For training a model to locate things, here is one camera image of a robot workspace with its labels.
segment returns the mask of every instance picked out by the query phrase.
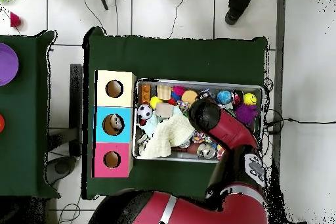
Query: pink cube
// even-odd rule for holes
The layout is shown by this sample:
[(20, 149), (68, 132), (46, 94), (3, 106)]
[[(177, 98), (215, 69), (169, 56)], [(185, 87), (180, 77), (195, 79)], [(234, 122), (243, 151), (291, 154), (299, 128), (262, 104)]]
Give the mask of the pink cube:
[[(108, 153), (117, 156), (118, 162), (107, 160)], [(96, 143), (93, 156), (95, 178), (127, 178), (133, 166), (131, 143)]]

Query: white cloth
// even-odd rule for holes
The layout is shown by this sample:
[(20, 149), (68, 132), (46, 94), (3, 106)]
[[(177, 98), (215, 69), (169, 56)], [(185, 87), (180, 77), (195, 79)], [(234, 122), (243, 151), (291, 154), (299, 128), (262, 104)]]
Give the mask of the white cloth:
[(194, 131), (187, 117), (175, 114), (157, 125), (153, 138), (148, 141), (142, 156), (147, 158), (169, 156), (171, 147), (181, 145)]

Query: beige cube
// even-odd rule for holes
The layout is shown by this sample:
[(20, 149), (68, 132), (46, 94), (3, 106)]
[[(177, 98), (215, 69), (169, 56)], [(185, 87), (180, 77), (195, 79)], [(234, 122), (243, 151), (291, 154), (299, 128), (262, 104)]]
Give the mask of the beige cube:
[(131, 72), (98, 70), (97, 105), (133, 107), (136, 80), (137, 78)]

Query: blue ball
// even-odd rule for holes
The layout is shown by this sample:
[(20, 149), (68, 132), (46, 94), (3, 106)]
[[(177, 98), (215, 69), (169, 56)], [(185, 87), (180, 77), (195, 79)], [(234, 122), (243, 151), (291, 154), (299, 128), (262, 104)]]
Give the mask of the blue ball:
[(231, 102), (231, 92), (230, 91), (221, 91), (217, 95), (217, 100), (225, 105)]
[(174, 99), (174, 101), (180, 101), (182, 98), (180, 95), (177, 95), (174, 92), (171, 92), (171, 97)]

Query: pink ball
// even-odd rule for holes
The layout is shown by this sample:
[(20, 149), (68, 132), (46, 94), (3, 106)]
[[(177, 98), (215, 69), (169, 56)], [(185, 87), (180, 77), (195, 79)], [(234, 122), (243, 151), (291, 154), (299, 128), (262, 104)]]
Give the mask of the pink ball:
[(179, 96), (182, 96), (183, 93), (185, 92), (185, 88), (184, 87), (181, 87), (181, 86), (175, 86), (173, 87), (173, 92), (176, 94), (176, 95), (179, 95)]

